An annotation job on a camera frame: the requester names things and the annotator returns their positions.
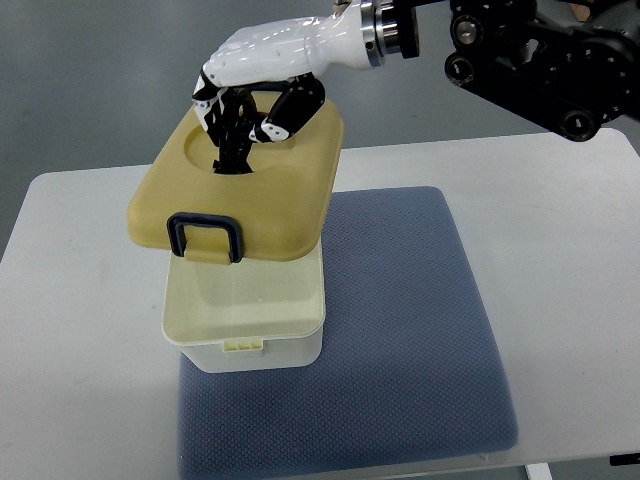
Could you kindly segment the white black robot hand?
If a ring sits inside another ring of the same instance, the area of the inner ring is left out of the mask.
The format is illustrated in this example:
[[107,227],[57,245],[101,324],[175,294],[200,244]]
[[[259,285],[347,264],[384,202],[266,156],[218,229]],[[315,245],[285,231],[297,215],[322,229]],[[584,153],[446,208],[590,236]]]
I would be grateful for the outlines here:
[[225,132],[235,89],[283,82],[265,114],[246,126],[251,143],[295,135],[325,101],[319,76],[331,65],[357,70],[382,65],[399,51],[398,22],[390,1],[340,1],[328,17],[305,17],[245,27],[203,64],[192,95],[194,111],[214,145]]

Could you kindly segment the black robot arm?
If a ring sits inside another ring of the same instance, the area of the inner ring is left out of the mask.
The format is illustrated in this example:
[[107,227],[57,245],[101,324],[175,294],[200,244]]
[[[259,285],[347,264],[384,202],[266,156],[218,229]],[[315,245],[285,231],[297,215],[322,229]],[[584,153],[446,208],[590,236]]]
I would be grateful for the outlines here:
[[535,1],[452,1],[449,81],[548,131],[588,141],[639,117],[639,4],[586,1],[562,26]]

